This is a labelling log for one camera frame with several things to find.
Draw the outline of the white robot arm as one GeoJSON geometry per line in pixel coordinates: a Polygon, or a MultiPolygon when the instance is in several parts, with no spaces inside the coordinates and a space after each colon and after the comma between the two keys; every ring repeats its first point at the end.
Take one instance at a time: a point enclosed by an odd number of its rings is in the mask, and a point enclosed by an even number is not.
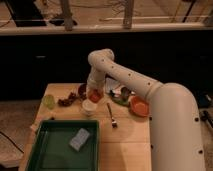
{"type": "Polygon", "coordinates": [[[90,88],[107,75],[149,104],[152,171],[206,171],[199,109],[194,95],[178,83],[162,83],[114,62],[110,49],[89,53],[90,88]]]}

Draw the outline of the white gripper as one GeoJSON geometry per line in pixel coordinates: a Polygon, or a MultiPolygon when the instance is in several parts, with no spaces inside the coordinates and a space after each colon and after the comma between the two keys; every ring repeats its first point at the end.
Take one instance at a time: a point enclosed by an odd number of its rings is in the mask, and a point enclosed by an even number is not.
{"type": "Polygon", "coordinates": [[[105,74],[101,72],[92,72],[89,74],[87,79],[87,94],[91,94],[96,90],[99,94],[103,93],[105,85],[105,74]]]}

